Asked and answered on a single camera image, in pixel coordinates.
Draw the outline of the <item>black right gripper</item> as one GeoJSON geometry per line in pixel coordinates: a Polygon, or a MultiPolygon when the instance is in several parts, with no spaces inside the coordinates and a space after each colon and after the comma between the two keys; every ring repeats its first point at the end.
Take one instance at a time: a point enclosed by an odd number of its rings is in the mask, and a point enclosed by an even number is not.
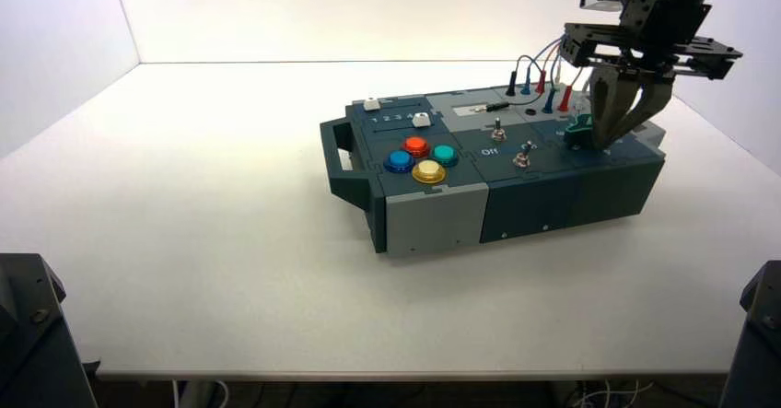
{"type": "Polygon", "coordinates": [[[639,72],[724,78],[742,52],[697,31],[712,6],[706,0],[580,0],[588,10],[617,10],[615,25],[567,23],[560,53],[590,77],[592,141],[604,149],[662,111],[672,83],[640,87],[639,72]]]}

